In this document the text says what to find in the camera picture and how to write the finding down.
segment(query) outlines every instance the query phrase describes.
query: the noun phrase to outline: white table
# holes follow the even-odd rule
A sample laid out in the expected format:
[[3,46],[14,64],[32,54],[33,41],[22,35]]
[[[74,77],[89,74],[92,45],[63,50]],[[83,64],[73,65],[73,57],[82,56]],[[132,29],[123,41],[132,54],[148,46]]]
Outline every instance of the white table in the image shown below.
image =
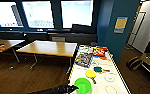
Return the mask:
[[[84,68],[74,64],[71,71],[71,75],[69,77],[70,85],[74,85],[74,82],[78,78],[86,78],[91,83],[91,91],[88,92],[87,94],[131,94],[116,64],[114,63],[113,59],[110,57],[109,52],[106,52],[105,55],[111,61],[102,60],[98,57],[93,57],[89,68]],[[93,81],[90,78],[86,77],[85,72],[86,70],[94,70],[93,68],[95,66],[102,67],[103,69],[109,69],[110,72],[106,72],[102,74],[96,73],[96,77],[95,77],[96,84],[93,84]],[[108,76],[112,77],[113,81],[105,80],[105,77]],[[75,90],[71,94],[79,94],[79,93]]]

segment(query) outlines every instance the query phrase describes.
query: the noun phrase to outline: wall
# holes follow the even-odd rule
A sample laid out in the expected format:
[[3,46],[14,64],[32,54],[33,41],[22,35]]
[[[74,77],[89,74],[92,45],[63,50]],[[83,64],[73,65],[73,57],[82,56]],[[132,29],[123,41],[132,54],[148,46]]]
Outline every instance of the wall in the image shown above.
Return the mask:
[[142,4],[140,12],[146,12],[146,15],[135,38],[133,47],[143,53],[150,40],[150,1],[146,1]]
[[[101,4],[101,6],[104,8],[107,7],[108,9],[110,9],[109,6],[106,6],[106,4]],[[98,32],[101,33],[100,35],[98,35],[98,37],[102,39],[105,38],[103,40],[99,39],[98,43],[101,46],[105,45],[108,47],[111,54],[114,55],[113,58],[116,63],[118,63],[120,59],[122,50],[124,48],[127,36],[131,29],[133,19],[134,19],[134,16],[136,15],[138,6],[139,6],[139,0],[114,0],[109,23],[106,23],[105,25],[99,23],[97,25],[98,26],[97,28],[101,28],[104,26],[106,28],[103,30],[101,29],[98,30]],[[107,20],[106,18],[108,18],[106,17],[107,15],[105,15],[105,13],[99,16],[104,17],[103,19],[100,19],[102,22],[106,21]],[[114,27],[116,24],[115,22],[117,20],[117,17],[128,17],[128,21],[124,29],[124,33],[122,34],[114,33]]]

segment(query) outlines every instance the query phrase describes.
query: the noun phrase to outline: table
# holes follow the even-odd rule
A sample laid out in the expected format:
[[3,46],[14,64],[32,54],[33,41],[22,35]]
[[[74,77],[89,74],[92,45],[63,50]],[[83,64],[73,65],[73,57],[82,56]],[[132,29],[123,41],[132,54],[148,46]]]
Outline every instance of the table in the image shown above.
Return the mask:
[[14,50],[13,46],[23,42],[24,40],[0,40],[0,44],[4,44],[4,49],[0,49],[0,52],[4,52],[10,48],[12,48],[13,50],[13,53],[17,59],[17,63],[20,62],[17,54],[16,54],[16,51]]
[[[84,50],[92,52],[90,49],[81,49],[79,47],[77,55],[81,52],[85,52]],[[70,85],[74,85],[74,82],[78,78],[86,78],[91,83],[91,90],[87,94],[131,94],[109,51],[105,52],[105,56],[109,60],[93,57],[89,68],[74,64],[71,75],[69,76]],[[93,81],[85,75],[87,70],[93,70],[95,66],[102,67],[105,70],[110,70],[110,72],[96,73],[96,84],[94,84]]]
[[77,43],[36,40],[36,41],[18,49],[17,52],[34,54],[36,62],[30,67],[31,70],[32,70],[33,66],[35,66],[35,64],[38,62],[35,54],[70,57],[70,67],[68,69],[68,72],[69,72],[69,70],[71,68],[71,58],[74,55],[76,46],[77,46]]

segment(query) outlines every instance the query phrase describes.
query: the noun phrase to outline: floor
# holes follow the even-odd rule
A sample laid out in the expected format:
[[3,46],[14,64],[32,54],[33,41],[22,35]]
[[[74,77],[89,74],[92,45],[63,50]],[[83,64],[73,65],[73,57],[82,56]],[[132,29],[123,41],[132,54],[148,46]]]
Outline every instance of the floor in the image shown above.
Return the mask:
[[149,77],[146,75],[143,68],[139,67],[135,71],[130,71],[126,67],[126,62],[135,56],[140,57],[141,55],[142,53],[135,49],[123,49],[123,53],[118,64],[118,68],[132,94],[150,94]]

